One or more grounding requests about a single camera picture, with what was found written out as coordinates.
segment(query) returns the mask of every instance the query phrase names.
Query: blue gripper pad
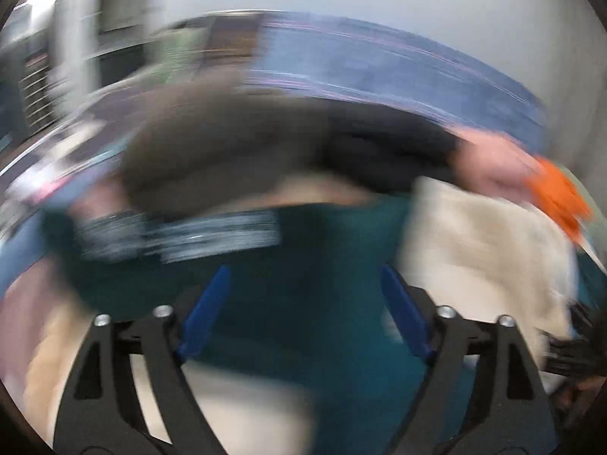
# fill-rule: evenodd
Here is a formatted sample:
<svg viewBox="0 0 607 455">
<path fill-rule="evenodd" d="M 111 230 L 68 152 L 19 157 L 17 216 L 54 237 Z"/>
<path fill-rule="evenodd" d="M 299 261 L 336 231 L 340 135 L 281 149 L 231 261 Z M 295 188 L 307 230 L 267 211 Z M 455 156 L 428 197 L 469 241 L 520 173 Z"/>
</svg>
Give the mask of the blue gripper pad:
<svg viewBox="0 0 607 455">
<path fill-rule="evenodd" d="M 389 265 L 382 267 L 381 287 L 388 311 L 411 353 L 427 360 L 434 352 L 430 345 L 430 325 L 407 293 L 402 279 Z"/>
<path fill-rule="evenodd" d="M 177 349 L 181 360 L 200 354 L 209 340 L 219 310 L 230 293 L 230 282 L 230 269 L 222 265 L 183 324 L 183 342 Z"/>
</svg>

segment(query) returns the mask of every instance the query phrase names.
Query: black cloth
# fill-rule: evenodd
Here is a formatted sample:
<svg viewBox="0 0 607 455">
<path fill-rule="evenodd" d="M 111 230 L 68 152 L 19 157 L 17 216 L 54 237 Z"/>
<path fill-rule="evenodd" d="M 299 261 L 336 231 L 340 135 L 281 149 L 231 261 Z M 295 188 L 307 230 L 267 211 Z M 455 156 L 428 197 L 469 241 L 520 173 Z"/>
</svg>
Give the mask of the black cloth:
<svg viewBox="0 0 607 455">
<path fill-rule="evenodd" d="M 408 193 L 420 176 L 455 184 L 458 138 L 424 116 L 379 104 L 334 101 L 324 153 L 330 170 L 378 193 Z"/>
</svg>

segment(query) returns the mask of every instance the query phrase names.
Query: gray cloth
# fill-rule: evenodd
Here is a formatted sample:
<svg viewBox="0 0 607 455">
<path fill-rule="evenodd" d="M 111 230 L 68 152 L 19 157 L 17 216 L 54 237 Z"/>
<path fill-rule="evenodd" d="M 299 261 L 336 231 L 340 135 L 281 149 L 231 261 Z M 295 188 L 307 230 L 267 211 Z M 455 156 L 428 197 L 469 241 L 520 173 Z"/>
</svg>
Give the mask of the gray cloth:
<svg viewBox="0 0 607 455">
<path fill-rule="evenodd" d="M 314 99 L 240 89 L 236 69 L 145 94 L 119 174 L 136 209 L 187 217 L 253 193 L 318 158 L 329 130 Z"/>
</svg>

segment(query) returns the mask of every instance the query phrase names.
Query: gray wall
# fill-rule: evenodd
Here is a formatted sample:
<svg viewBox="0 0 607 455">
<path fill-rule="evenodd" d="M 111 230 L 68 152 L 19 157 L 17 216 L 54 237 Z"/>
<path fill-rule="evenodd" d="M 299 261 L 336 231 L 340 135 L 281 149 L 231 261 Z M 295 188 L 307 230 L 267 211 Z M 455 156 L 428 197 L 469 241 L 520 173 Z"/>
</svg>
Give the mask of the gray wall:
<svg viewBox="0 0 607 455">
<path fill-rule="evenodd" d="M 150 31 L 208 11 L 280 9 L 369 20 L 434 39 L 538 95 L 549 115 L 552 154 L 573 168 L 593 126 L 607 69 L 607 33 L 586 0 L 153 0 L 153 5 Z M 593 195 L 607 207 L 600 176 L 588 174 L 591 178 Z"/>
<path fill-rule="evenodd" d="M 95 14 L 99 0 L 61 0 L 59 5 L 55 45 L 60 66 L 53 72 L 57 80 L 66 80 L 62 112 L 69 114 L 99 88 L 98 63 L 91 59 L 98 48 Z"/>
</svg>

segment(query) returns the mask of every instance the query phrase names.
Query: orange cloth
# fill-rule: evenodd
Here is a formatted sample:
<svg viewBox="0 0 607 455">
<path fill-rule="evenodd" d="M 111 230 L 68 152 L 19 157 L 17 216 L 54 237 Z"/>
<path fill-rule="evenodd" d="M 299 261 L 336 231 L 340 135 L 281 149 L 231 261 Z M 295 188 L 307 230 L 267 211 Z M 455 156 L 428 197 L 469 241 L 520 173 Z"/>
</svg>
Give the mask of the orange cloth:
<svg viewBox="0 0 607 455">
<path fill-rule="evenodd" d="M 527 180 L 535 206 L 556 222 L 572 241 L 578 242 L 580 225 L 576 218 L 591 216 L 588 205 L 558 167 L 544 158 L 538 157 L 537 161 L 542 170 Z"/>
</svg>

